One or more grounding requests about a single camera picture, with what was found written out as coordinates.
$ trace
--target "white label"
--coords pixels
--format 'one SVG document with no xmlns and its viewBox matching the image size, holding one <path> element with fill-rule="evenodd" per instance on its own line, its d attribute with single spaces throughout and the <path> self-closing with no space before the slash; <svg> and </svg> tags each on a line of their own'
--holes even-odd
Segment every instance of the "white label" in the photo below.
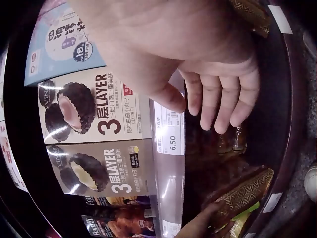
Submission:
<svg viewBox="0 0 317 238">
<path fill-rule="evenodd" d="M 180 231 L 180 224 L 171 223 L 163 220 L 163 235 L 167 238 L 173 238 Z"/>
<path fill-rule="evenodd" d="M 184 155 L 184 112 L 173 112 L 154 102 L 154 114 L 157 152 Z"/>
<path fill-rule="evenodd" d="M 33 51 L 31 54 L 31 62 L 29 69 L 29 76 L 36 75 L 39 72 L 41 50 Z"/>
<path fill-rule="evenodd" d="M 244 238 L 253 238 L 255 236 L 255 233 L 248 233 L 244 236 Z"/>
<path fill-rule="evenodd" d="M 268 213 L 274 210 L 275 206 L 277 205 L 278 201 L 280 200 L 283 193 L 273 193 L 266 204 L 263 213 Z"/>
<path fill-rule="evenodd" d="M 283 34 L 293 34 L 291 27 L 287 21 L 286 16 L 284 15 L 282 9 L 279 6 L 268 5 L 269 9 L 274 16 L 274 19 Z"/>
<path fill-rule="evenodd" d="M 144 209 L 144 218 L 155 217 L 155 213 L 152 209 Z"/>
</svg>

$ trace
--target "hand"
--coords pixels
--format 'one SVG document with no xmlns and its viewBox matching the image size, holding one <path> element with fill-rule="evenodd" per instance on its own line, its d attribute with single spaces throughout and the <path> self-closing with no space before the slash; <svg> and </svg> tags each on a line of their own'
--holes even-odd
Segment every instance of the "hand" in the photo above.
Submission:
<svg viewBox="0 0 317 238">
<path fill-rule="evenodd" d="M 186 102 L 168 81 L 183 76 L 189 111 L 223 134 L 250 114 L 259 73 L 249 33 L 225 0 L 70 0 L 116 76 L 178 112 Z"/>
<path fill-rule="evenodd" d="M 230 229 L 233 222 L 228 223 L 219 232 L 214 233 L 210 226 L 212 215 L 215 214 L 222 206 L 222 203 L 211 203 L 198 216 L 184 226 L 175 238 L 230 238 Z"/>
</svg>

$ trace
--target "box of cookies with pink filling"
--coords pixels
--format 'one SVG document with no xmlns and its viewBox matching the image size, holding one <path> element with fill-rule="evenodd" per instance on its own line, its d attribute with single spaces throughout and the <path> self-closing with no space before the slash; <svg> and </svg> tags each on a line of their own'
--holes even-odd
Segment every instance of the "box of cookies with pink filling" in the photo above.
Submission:
<svg viewBox="0 0 317 238">
<path fill-rule="evenodd" d="M 46 144 L 151 138 L 149 99 L 108 67 L 39 83 L 38 104 Z"/>
</svg>

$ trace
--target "franzzi cookie package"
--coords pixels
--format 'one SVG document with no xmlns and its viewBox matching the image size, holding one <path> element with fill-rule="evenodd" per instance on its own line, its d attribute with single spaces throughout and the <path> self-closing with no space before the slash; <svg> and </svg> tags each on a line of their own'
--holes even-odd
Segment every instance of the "franzzi cookie package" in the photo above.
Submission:
<svg viewBox="0 0 317 238">
<path fill-rule="evenodd" d="M 47 144 L 151 138 L 149 99 L 108 67 L 39 83 L 38 102 Z"/>
<path fill-rule="evenodd" d="M 151 209 L 141 207 L 99 209 L 91 215 L 81 217 L 92 236 L 156 237 Z"/>
</svg>

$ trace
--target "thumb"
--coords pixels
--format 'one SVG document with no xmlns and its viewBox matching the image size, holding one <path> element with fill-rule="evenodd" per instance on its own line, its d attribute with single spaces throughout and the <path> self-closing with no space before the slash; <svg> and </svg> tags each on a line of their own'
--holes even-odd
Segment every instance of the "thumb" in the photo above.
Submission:
<svg viewBox="0 0 317 238">
<path fill-rule="evenodd" d="M 113 42 L 100 49 L 107 65 L 129 88 L 172 111 L 185 110 L 185 99 L 168 83 L 180 60 L 163 58 Z"/>
<path fill-rule="evenodd" d="M 212 216 L 224 205 L 223 202 L 209 204 L 198 216 L 184 226 L 175 238 L 202 238 L 210 226 Z"/>
<path fill-rule="evenodd" d="M 177 88 L 170 83 L 152 92 L 150 98 L 171 111 L 182 113 L 186 109 L 186 101 Z"/>
</svg>

